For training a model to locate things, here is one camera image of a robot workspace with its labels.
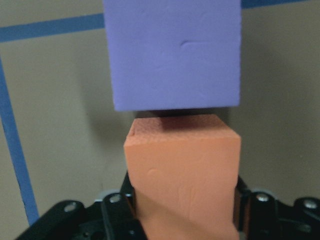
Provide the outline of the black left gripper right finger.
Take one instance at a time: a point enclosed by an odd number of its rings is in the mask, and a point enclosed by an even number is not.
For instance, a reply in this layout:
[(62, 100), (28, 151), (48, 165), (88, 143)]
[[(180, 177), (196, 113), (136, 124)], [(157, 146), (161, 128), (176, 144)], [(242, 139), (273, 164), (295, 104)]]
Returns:
[(234, 191), (233, 223), (242, 240), (276, 240), (277, 203), (265, 191), (252, 191), (238, 177)]

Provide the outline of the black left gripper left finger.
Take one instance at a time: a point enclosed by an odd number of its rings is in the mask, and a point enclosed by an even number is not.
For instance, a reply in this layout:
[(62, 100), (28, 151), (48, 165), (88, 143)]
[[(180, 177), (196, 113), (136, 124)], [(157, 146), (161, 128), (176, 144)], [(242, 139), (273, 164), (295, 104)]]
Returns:
[(145, 240), (147, 235), (136, 215), (135, 190), (126, 174), (119, 192), (101, 202), (102, 219), (108, 240)]

